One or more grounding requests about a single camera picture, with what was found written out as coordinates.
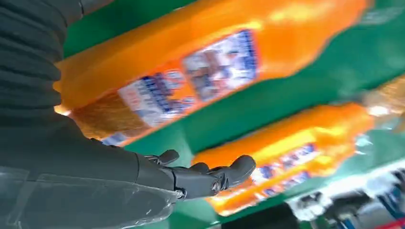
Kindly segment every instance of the black sleeve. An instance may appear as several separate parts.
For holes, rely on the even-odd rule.
[[[85,138],[53,110],[61,102],[53,63],[63,56],[66,28],[97,9],[96,1],[0,0],[0,169],[25,169],[31,179],[47,173],[137,181],[137,154]]]

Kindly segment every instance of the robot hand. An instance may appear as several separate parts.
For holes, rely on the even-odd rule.
[[[163,166],[163,170],[171,173],[173,191],[180,193],[180,199],[194,199],[215,196],[220,191],[242,184],[256,168],[250,156],[241,156],[229,167],[210,169],[204,163],[190,168],[164,167],[177,160],[179,154],[175,150],[167,150],[161,156],[146,156],[150,162]]]

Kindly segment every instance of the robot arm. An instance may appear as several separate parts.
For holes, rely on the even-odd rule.
[[[244,181],[244,156],[230,167],[165,165],[178,154],[138,155],[87,139],[56,114],[54,62],[66,28],[112,0],[0,2],[1,228],[125,228],[162,220],[182,199],[207,197]]]

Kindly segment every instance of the orange bottle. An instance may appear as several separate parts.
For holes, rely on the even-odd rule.
[[[368,5],[199,0],[59,63],[55,109],[73,112],[88,137],[140,137],[252,83],[294,74]]]
[[[310,177],[327,176],[356,152],[355,138],[373,128],[368,108],[347,103],[303,111],[253,134],[199,153],[193,163],[230,165],[250,155],[256,169],[239,187],[208,198],[220,215],[230,215],[281,193]]]

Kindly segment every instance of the transparent plastic cover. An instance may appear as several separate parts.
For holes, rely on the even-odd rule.
[[[33,176],[0,167],[0,228],[131,228],[167,218],[177,197],[129,182]]]

